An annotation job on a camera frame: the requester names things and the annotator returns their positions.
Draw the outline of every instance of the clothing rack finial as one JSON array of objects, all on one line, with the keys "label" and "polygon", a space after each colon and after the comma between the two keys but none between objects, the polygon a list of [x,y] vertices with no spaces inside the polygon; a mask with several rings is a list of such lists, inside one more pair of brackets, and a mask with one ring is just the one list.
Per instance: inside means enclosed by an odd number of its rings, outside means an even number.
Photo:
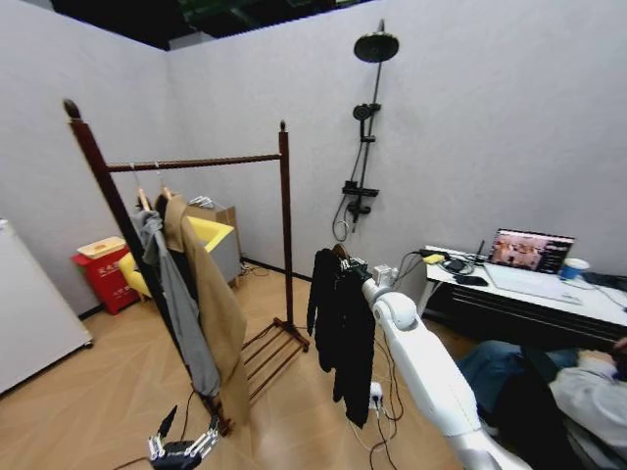
[{"label": "clothing rack finial", "polygon": [[74,101],[69,98],[63,100],[63,107],[71,119],[80,119],[80,110]]}]

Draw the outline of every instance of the yellow object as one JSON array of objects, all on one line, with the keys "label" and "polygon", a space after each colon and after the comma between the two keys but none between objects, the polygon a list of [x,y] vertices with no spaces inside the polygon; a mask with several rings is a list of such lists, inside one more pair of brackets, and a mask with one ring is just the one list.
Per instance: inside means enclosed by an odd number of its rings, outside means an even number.
[{"label": "yellow object", "polygon": [[444,257],[442,255],[431,255],[427,258],[422,259],[425,264],[437,264],[438,262],[444,261]]},{"label": "yellow object", "polygon": [[108,255],[109,253],[121,250],[124,248],[124,245],[126,245],[126,242],[123,238],[109,237],[104,240],[100,240],[99,242],[90,243],[89,245],[80,247],[77,251],[88,258],[98,259],[104,255]]},{"label": "yellow object", "polygon": [[[212,222],[198,217],[188,217],[192,228],[198,238],[207,242],[205,250],[209,253],[229,234],[234,228],[223,223]],[[120,261],[118,261],[118,267],[120,272],[128,285],[137,291],[140,296],[150,297],[150,291],[144,281],[144,277],[141,272],[135,271],[135,259],[132,253],[124,255]]]}]

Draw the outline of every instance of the robotic hand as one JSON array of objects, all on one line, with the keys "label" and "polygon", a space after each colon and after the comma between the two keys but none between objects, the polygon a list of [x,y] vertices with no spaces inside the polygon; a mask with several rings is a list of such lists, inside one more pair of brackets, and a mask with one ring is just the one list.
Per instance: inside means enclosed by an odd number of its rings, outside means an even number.
[{"label": "robotic hand", "polygon": [[375,278],[367,279],[362,291],[385,332],[416,406],[447,438],[464,468],[530,469],[483,431],[475,396],[455,362],[420,320],[415,303],[404,294],[392,292],[393,271],[376,266]]},{"label": "robotic hand", "polygon": [[209,431],[196,441],[177,441],[164,445],[163,439],[169,431],[176,406],[164,419],[155,436],[148,438],[150,464],[157,470],[188,470],[196,468],[214,449],[219,439],[217,418],[212,418]]}]

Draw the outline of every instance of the monitor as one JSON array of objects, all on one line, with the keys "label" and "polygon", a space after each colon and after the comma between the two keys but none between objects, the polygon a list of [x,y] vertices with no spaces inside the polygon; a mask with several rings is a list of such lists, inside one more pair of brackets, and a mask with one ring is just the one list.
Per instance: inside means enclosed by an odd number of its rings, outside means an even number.
[{"label": "monitor", "polygon": [[574,238],[500,228],[488,262],[529,271],[557,274]]}]

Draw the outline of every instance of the cardboard box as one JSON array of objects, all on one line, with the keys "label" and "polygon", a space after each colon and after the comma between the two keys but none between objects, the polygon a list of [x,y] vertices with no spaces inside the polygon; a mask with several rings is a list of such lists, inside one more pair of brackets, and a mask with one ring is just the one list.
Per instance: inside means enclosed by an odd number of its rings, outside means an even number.
[{"label": "cardboard box", "polygon": [[237,230],[237,220],[235,219],[235,207],[231,206],[226,209],[204,209],[197,206],[187,206],[185,211],[190,217],[203,218],[211,222],[219,222],[224,225],[230,225],[235,229],[235,239],[237,240],[237,251],[242,256],[242,247],[239,243],[239,232]]}]

